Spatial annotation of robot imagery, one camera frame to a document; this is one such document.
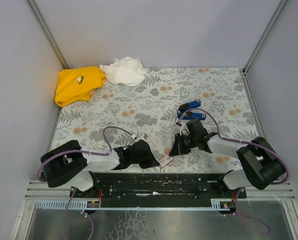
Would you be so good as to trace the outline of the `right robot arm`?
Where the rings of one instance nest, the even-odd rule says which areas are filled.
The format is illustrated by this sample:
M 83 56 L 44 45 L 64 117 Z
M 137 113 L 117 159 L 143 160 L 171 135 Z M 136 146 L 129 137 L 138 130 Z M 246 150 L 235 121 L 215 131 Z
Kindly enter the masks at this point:
M 260 136 L 252 141 L 226 138 L 217 132 L 208 132 L 200 120 L 193 119 L 175 134 L 169 156 L 187 155 L 194 148 L 239 160 L 241 169 L 231 170 L 222 177 L 222 182 L 231 190 L 250 186 L 264 190 L 271 184 L 286 182 L 289 177 L 283 161 Z

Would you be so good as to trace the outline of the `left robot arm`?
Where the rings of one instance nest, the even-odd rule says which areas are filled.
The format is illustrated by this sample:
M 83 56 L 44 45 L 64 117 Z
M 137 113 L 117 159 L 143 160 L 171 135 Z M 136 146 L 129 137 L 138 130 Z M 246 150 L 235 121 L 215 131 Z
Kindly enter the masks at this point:
M 39 181 L 46 182 L 49 188 L 68 185 L 81 192 L 94 186 L 92 173 L 124 170 L 134 164 L 142 169 L 160 165 L 143 139 L 132 145 L 113 148 L 110 152 L 83 150 L 77 140 L 70 140 L 45 153 L 40 162 Z

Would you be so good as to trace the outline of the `red white staple box sleeve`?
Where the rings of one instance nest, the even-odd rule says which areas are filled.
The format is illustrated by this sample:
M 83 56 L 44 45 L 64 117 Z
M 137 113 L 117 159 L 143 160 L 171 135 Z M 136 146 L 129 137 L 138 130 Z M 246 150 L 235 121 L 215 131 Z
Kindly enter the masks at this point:
M 166 167 L 168 164 L 170 164 L 172 161 L 174 160 L 174 158 L 172 156 L 169 156 L 169 154 L 166 154 L 164 157 L 162 157 L 158 163 L 160 165 L 161 168 Z

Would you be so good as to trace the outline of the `blue stapler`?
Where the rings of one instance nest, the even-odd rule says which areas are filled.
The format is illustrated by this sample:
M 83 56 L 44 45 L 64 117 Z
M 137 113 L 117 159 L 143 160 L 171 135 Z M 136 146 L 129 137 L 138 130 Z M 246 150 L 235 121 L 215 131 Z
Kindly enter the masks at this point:
M 182 118 L 183 120 L 206 120 L 207 116 L 205 113 L 193 112 L 194 109 L 199 108 L 200 106 L 201 101 L 199 99 L 180 105 L 177 110 L 177 118 L 179 119 L 182 116 L 182 114 L 186 112 L 186 114 Z

